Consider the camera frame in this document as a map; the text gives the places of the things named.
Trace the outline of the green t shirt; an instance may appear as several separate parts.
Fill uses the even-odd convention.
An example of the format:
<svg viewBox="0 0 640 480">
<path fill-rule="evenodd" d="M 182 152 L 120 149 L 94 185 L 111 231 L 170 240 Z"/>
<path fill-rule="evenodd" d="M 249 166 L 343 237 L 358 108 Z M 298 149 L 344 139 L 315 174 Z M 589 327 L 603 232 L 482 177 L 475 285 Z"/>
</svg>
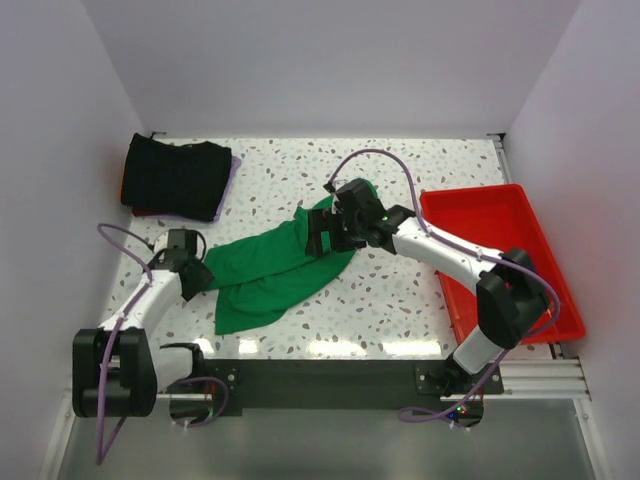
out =
<svg viewBox="0 0 640 480">
<path fill-rule="evenodd" d="M 331 252 L 322 241 L 319 257 L 305 253 L 311 211 L 297 207 L 293 217 L 259 235 L 207 251 L 204 265 L 216 290 L 215 333 L 230 335 L 268 326 L 288 309 L 320 292 L 349 265 L 355 252 Z"/>
</svg>

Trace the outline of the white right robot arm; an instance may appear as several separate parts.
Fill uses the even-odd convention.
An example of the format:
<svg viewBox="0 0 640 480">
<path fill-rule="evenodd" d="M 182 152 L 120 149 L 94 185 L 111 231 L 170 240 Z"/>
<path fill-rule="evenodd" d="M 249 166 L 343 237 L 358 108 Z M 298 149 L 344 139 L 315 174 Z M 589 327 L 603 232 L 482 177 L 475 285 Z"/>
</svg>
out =
<svg viewBox="0 0 640 480">
<path fill-rule="evenodd" d="M 379 248 L 425 263 L 475 296 L 476 327 L 430 375 L 441 388 L 469 392 L 491 361 L 517 346 L 558 302 L 522 249 L 486 250 L 427 223 L 414 209 L 385 208 L 362 179 L 326 188 L 328 206 L 308 215 L 306 254 Z"/>
</svg>

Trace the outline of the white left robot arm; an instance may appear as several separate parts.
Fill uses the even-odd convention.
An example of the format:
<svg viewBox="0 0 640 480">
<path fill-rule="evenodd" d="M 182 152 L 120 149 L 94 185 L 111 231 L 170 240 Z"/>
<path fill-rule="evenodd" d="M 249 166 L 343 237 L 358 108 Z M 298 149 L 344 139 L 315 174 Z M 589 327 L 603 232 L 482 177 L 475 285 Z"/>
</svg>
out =
<svg viewBox="0 0 640 480">
<path fill-rule="evenodd" d="M 146 417 L 156 395 L 174 383 L 185 392 L 206 383 L 198 344 L 149 343 L 170 307 L 190 301 L 214 279 L 204 265 L 206 240 L 196 230 L 170 229 L 152 250 L 153 258 L 123 306 L 73 339 L 72 405 L 79 417 Z"/>
</svg>

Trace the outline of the dark red folded t shirt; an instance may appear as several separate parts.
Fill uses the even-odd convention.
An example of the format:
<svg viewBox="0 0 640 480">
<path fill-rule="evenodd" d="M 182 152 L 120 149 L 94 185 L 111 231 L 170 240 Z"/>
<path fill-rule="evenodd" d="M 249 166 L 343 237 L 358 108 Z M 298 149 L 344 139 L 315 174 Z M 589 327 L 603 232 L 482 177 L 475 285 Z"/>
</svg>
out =
<svg viewBox="0 0 640 480">
<path fill-rule="evenodd" d="M 135 217 L 151 217 L 161 214 L 154 208 L 151 187 L 144 180 L 124 173 L 120 187 L 120 203 L 131 209 Z"/>
</svg>

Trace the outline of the black folded t shirt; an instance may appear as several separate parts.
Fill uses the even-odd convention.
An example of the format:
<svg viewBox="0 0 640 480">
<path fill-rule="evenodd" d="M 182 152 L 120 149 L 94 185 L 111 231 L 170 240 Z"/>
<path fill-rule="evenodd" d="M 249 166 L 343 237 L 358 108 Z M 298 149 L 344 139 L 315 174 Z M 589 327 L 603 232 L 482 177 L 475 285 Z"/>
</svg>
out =
<svg viewBox="0 0 640 480">
<path fill-rule="evenodd" d="M 134 134 L 124 173 L 151 187 L 161 213 L 211 220 L 229 179 L 232 151 L 211 142 L 170 145 Z"/>
</svg>

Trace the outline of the lilac folded t shirt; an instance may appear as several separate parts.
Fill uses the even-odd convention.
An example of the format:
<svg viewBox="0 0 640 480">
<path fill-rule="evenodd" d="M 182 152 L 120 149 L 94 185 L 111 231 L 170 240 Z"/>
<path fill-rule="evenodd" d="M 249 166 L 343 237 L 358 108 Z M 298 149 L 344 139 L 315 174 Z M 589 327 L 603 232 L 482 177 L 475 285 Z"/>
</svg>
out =
<svg viewBox="0 0 640 480">
<path fill-rule="evenodd" d="M 229 179 L 227 180 L 227 183 L 226 183 L 225 188 L 223 190 L 220 203 L 216 207 L 216 212 L 215 212 L 215 214 L 214 214 L 214 216 L 213 216 L 213 218 L 211 220 L 200 220 L 200 223 L 214 223 L 220 218 L 220 214 L 222 212 L 223 206 L 224 206 L 224 204 L 226 202 L 227 196 L 228 196 L 229 191 L 231 189 L 233 180 L 237 176 L 237 172 L 240 169 L 241 165 L 242 165 L 242 159 L 237 157 L 237 156 L 233 156 L 232 157 L 232 162 L 231 162 L 231 169 L 230 169 Z M 165 220 L 167 220 L 167 221 L 169 221 L 169 220 L 172 220 L 172 221 L 185 220 L 185 221 L 197 222 L 197 219 L 184 217 L 184 216 L 180 216 L 180 215 L 176 215 L 176 214 L 170 214 L 170 213 L 148 214 L 148 217 L 149 218 L 162 219 L 163 221 L 165 221 Z"/>
</svg>

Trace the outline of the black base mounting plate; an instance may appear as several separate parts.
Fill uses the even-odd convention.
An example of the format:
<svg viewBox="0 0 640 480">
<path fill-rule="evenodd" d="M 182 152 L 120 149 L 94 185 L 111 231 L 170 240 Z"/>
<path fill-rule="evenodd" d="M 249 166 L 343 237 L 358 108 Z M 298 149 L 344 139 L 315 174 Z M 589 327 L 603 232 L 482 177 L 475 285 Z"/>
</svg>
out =
<svg viewBox="0 0 640 480">
<path fill-rule="evenodd" d="M 501 372 L 451 374 L 445 360 L 206 360 L 200 382 L 168 388 L 176 418 L 240 416 L 247 409 L 400 410 L 426 416 L 471 398 L 447 418 L 475 425 L 482 401 L 504 392 Z"/>
</svg>

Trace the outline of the red plastic bin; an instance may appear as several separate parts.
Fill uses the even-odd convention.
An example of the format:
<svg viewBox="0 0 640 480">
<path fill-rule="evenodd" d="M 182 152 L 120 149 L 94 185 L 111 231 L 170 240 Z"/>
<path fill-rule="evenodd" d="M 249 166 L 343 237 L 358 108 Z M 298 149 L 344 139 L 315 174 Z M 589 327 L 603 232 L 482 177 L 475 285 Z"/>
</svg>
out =
<svg viewBox="0 0 640 480">
<path fill-rule="evenodd" d="M 525 250 L 538 274 L 558 294 L 561 311 L 553 326 L 523 342 L 580 340 L 586 329 L 560 267 L 523 188 L 517 184 L 424 192 L 420 204 L 428 223 L 474 244 L 507 252 Z"/>
</svg>

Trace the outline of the aluminium frame rail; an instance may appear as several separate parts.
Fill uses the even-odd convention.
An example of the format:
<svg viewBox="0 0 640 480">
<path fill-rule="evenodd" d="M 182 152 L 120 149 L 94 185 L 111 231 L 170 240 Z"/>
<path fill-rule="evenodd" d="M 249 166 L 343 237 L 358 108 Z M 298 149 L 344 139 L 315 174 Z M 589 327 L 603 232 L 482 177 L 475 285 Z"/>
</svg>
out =
<svg viewBox="0 0 640 480">
<path fill-rule="evenodd" d="M 501 364 L 504 394 L 514 399 L 589 399 L 579 360 L 506 360 Z"/>
</svg>

